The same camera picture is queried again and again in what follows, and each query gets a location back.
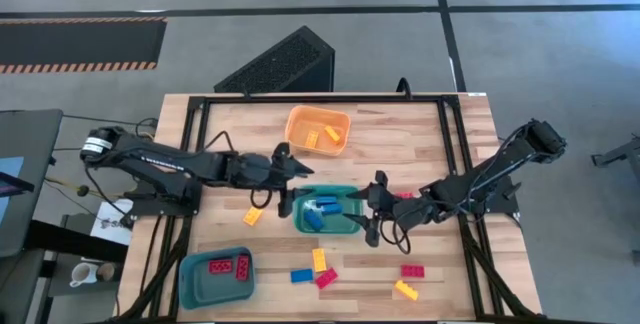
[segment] white cup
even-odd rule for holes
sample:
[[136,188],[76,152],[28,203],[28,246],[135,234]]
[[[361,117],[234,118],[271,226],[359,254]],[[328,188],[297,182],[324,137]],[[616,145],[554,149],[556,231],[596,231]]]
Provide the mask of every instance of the white cup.
[[91,284],[97,282],[97,271],[98,266],[95,264],[80,263],[76,265],[76,267],[73,268],[73,271],[71,271],[71,282],[69,283],[69,286],[76,288],[80,286],[80,284]]

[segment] concrete floor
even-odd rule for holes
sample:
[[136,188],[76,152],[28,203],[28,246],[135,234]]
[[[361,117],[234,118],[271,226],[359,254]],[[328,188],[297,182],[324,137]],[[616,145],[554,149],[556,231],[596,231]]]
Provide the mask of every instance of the concrete floor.
[[[0,12],[202,9],[301,5],[424,4],[437,0],[0,0]],[[615,4],[640,0],[449,0],[450,5]],[[596,169],[589,155],[640,133],[640,13],[453,14],[469,91],[488,92],[498,131],[531,117],[569,142],[550,166],[515,175],[524,235],[544,312],[552,317],[636,323],[640,186],[625,163]],[[61,108],[120,120],[157,116],[165,93],[209,92],[213,84],[301,25],[337,51],[337,91],[390,91],[406,76],[415,91],[452,91],[437,14],[172,18],[158,69],[149,72],[0,76],[0,110]],[[78,146],[95,125],[66,120],[59,147]],[[75,153],[50,175],[85,183]],[[105,190],[128,188],[102,171]],[[92,209],[97,201],[85,200]],[[36,217],[58,223],[80,212],[43,190]],[[108,317],[113,293],[56,299],[51,323]]]

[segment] orange bin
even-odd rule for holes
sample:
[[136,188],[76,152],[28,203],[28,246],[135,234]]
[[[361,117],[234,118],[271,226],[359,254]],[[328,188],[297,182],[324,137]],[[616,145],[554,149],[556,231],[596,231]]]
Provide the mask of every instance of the orange bin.
[[[340,137],[337,142],[327,132],[327,126]],[[347,146],[350,127],[351,118],[345,113],[298,105],[291,109],[284,138],[293,147],[336,156]]]

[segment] red lego brick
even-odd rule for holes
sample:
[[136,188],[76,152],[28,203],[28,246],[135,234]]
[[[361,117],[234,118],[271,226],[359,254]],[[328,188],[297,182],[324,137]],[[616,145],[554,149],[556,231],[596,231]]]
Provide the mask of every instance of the red lego brick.
[[422,265],[402,265],[401,268],[403,277],[424,278]]
[[209,262],[209,273],[229,273],[233,269],[233,262],[231,259],[224,260],[212,260]]
[[331,284],[334,280],[338,279],[338,273],[333,268],[330,268],[324,274],[320,275],[316,279],[316,285],[320,289],[324,289],[327,285]]
[[249,256],[238,256],[238,267],[236,268],[236,279],[245,281],[249,277]]
[[412,192],[396,193],[396,196],[399,196],[400,198],[403,198],[403,199],[411,199],[413,198],[413,193]]

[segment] teal plastic tray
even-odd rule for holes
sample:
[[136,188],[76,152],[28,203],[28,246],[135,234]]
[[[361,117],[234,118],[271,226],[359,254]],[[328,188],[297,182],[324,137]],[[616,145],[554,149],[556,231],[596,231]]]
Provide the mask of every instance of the teal plastic tray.
[[[249,277],[236,279],[238,256],[249,256]],[[233,270],[224,274],[210,274],[209,261],[232,259]],[[235,247],[185,257],[180,263],[178,295],[185,309],[196,309],[234,300],[248,299],[255,289],[253,256],[245,247]]]
[[323,216],[324,227],[319,231],[313,230],[303,217],[304,202],[319,195],[335,195],[338,204],[342,205],[343,213],[362,215],[362,200],[346,197],[347,194],[358,191],[358,188],[349,185],[307,185],[302,188],[314,189],[315,191],[301,196],[293,202],[293,224],[300,232],[308,234],[354,234],[360,230],[358,224],[340,214]]

